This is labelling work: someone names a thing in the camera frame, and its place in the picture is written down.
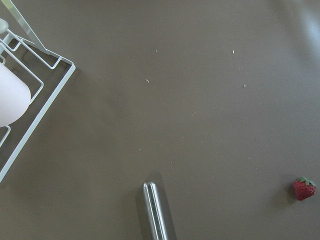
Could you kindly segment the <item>pink cup on rack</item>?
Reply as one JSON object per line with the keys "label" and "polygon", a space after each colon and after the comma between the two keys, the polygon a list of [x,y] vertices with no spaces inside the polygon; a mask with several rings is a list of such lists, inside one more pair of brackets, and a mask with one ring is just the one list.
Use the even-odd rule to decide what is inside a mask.
{"label": "pink cup on rack", "polygon": [[29,87],[5,65],[0,64],[0,126],[17,121],[31,102]]}

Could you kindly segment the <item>steel muddler black tip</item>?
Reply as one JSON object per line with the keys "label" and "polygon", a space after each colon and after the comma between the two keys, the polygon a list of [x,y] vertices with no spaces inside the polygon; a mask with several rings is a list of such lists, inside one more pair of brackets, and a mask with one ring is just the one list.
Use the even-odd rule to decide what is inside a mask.
{"label": "steel muddler black tip", "polygon": [[169,235],[157,185],[153,181],[144,182],[142,185],[142,193],[151,238],[153,240],[168,240]]}

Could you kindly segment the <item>red strawberry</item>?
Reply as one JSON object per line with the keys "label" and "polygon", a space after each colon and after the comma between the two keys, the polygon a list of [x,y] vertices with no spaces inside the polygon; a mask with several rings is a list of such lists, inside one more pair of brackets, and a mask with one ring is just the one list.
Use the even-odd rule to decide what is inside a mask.
{"label": "red strawberry", "polygon": [[317,185],[307,177],[298,177],[293,183],[294,195],[298,201],[312,197],[317,191]]}

